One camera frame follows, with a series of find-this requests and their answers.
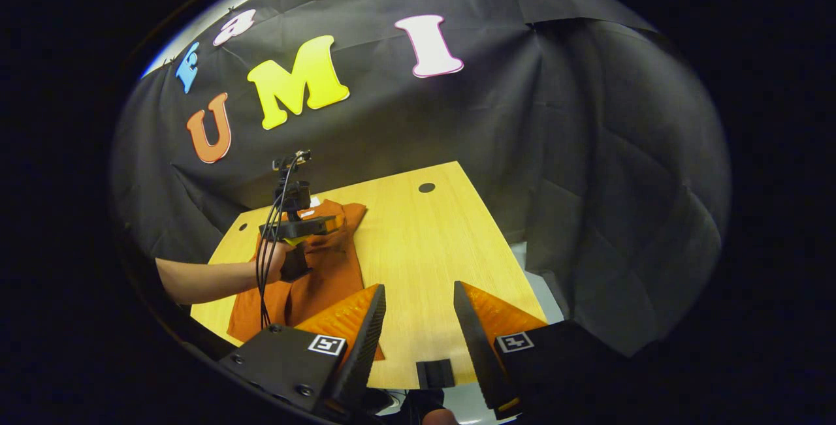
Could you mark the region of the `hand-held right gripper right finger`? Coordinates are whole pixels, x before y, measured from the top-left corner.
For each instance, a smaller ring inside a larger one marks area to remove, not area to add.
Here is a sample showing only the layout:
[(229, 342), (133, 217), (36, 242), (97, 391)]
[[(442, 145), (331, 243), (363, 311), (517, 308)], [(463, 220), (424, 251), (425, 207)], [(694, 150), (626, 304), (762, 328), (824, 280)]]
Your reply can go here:
[(547, 324), (460, 280), (454, 309), (484, 401), (499, 419), (585, 421), (611, 410), (629, 360), (580, 324)]

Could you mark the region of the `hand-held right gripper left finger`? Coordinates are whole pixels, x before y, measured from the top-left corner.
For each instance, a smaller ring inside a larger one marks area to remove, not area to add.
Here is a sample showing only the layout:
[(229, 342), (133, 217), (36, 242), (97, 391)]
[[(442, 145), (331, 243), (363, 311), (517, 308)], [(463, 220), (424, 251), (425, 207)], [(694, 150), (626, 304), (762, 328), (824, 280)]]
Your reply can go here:
[(376, 283), (296, 327), (272, 324), (218, 360), (224, 374), (319, 421), (364, 421), (362, 401), (387, 309)]

